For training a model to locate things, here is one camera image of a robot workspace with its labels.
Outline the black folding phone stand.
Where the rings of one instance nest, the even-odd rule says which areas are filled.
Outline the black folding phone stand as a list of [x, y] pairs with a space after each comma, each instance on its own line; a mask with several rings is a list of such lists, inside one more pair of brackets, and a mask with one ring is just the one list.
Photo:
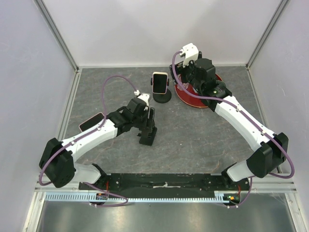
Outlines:
[[145, 124], [139, 127], [139, 131], [139, 143], [141, 145], [152, 146], [157, 132], [155, 122], [153, 120], [148, 120]]

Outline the black round-base phone stand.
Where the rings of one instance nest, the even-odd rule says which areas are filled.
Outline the black round-base phone stand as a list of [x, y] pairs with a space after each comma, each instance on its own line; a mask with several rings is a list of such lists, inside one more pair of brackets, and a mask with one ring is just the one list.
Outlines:
[[169, 90], [168, 87], [169, 87], [169, 80], [168, 80], [168, 86], [167, 86], [166, 94], [154, 94], [152, 92], [153, 99], [154, 99], [155, 102], [157, 102], [157, 103], [167, 103], [171, 100], [172, 95], [171, 95], [171, 91]]

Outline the pink-cased smartphone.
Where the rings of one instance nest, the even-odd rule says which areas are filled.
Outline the pink-cased smartphone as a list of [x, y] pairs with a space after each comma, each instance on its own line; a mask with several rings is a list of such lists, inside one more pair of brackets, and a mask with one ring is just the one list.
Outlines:
[[151, 78], [153, 93], [166, 94], [168, 80], [168, 74], [166, 72], [153, 72], [153, 76]]

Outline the pink phone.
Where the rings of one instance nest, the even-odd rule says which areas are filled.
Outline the pink phone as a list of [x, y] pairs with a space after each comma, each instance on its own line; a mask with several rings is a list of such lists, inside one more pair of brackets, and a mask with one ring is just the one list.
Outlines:
[[103, 119], [104, 119], [104, 114], [102, 112], [99, 112], [96, 115], [84, 121], [83, 123], [81, 123], [79, 125], [79, 129], [81, 132], [84, 132], [97, 124], [99, 125]]

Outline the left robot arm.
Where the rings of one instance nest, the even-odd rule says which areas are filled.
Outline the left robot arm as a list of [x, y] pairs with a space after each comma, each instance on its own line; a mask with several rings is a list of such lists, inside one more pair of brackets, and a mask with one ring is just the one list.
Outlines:
[[50, 139], [39, 162], [40, 177], [46, 175], [49, 182], [61, 188], [71, 181], [89, 182], [95, 190], [106, 185], [103, 171], [96, 165], [81, 165], [77, 160], [99, 144], [128, 132], [131, 128], [139, 129], [139, 143], [151, 146], [157, 128], [154, 117], [155, 109], [149, 106], [150, 95], [142, 93], [123, 106], [109, 113], [99, 123], [89, 129], [63, 141]]

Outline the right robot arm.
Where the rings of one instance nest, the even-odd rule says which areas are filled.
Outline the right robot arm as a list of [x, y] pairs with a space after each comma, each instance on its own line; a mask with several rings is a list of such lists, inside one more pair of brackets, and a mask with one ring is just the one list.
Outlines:
[[169, 68], [181, 90], [229, 122], [253, 151], [245, 161], [222, 172], [224, 189], [233, 190], [240, 180], [254, 176], [264, 178], [270, 174], [282, 179], [294, 176], [295, 168], [287, 154], [288, 137], [283, 132], [276, 134], [249, 114], [218, 79], [211, 60], [198, 58], [186, 65], [173, 62]]

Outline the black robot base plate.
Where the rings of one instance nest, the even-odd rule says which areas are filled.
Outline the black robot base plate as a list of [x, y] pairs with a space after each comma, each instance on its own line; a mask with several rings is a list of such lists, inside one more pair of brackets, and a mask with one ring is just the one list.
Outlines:
[[212, 198], [215, 191], [245, 192], [249, 180], [229, 182], [220, 174], [106, 174], [95, 187], [127, 198]]

